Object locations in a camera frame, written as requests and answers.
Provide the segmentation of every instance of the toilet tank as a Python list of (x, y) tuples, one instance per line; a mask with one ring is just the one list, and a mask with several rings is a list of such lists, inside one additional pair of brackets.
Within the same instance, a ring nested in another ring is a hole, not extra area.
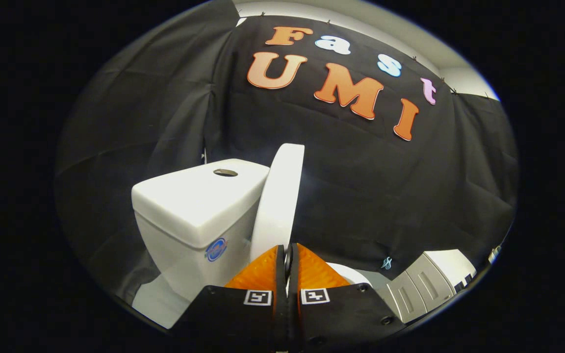
[(141, 237), (173, 291), (193, 300), (249, 263), (250, 238), (269, 168), (226, 159), (132, 188)]

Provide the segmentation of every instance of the orange letter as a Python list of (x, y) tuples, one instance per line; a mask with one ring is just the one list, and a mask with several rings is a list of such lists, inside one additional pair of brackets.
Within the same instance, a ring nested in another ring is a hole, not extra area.
[(299, 28), (299, 27), (274, 27), (276, 33), (271, 40), (265, 42), (265, 44), (270, 45), (292, 45), (293, 42), (289, 38), (294, 40), (301, 40), (306, 34), (313, 34), (312, 29), (309, 28)]
[(394, 127), (394, 132), (402, 139), (411, 141), (411, 127), (413, 127), (413, 119), (415, 118), (415, 115), (420, 112), (420, 110), (417, 109), (417, 105), (405, 98), (401, 99), (401, 103), (401, 119), (398, 122), (398, 125)]
[(287, 60), (287, 65), (285, 65), (282, 75), (279, 78), (268, 78), (265, 76), (265, 72), (267, 72), (269, 64), (272, 63), (272, 60), (275, 58), (278, 58), (278, 54), (276, 53), (267, 53), (266, 51), (254, 53), (254, 62), (247, 72), (247, 80), (252, 85), (260, 88), (283, 88), (293, 81), (300, 64), (307, 62), (307, 58), (304, 56), (285, 55), (284, 58)]
[(329, 70), (328, 76), (322, 89), (313, 94), (315, 98), (327, 103), (334, 103), (336, 101), (334, 89), (337, 89), (339, 105), (345, 107), (354, 98), (359, 97), (357, 102), (350, 106), (350, 109), (357, 115), (368, 120), (374, 120), (374, 104), (379, 91), (383, 89), (383, 85), (369, 77), (353, 85), (348, 69), (336, 63), (327, 63), (326, 67)]

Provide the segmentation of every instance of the toilet seat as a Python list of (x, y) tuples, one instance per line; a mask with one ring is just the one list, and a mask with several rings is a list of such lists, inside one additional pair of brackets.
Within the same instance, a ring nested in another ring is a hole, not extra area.
[(291, 143), (283, 144), (276, 152), (260, 195), (250, 262), (272, 246), (283, 245), (287, 250), (296, 214), (304, 156), (304, 145)]

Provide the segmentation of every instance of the pink letter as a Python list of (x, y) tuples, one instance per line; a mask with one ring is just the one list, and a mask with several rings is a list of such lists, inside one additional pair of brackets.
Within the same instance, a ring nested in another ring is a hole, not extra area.
[(431, 80), (427, 80), (426, 78), (420, 78), (420, 81), (424, 82), (424, 97), (426, 100), (435, 105), (435, 99), (433, 98), (433, 93), (435, 93), (435, 87), (433, 87), (433, 83)]

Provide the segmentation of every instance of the blue round sticker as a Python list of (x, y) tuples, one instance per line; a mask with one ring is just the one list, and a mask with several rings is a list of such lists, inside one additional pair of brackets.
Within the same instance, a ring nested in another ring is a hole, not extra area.
[(206, 249), (206, 259), (208, 259), (211, 262), (217, 260), (219, 257), (221, 257), (222, 254), (224, 254), (224, 251), (226, 251), (226, 246), (227, 246), (226, 239), (224, 238), (217, 239), (216, 241), (213, 242), (213, 244), (210, 244)]

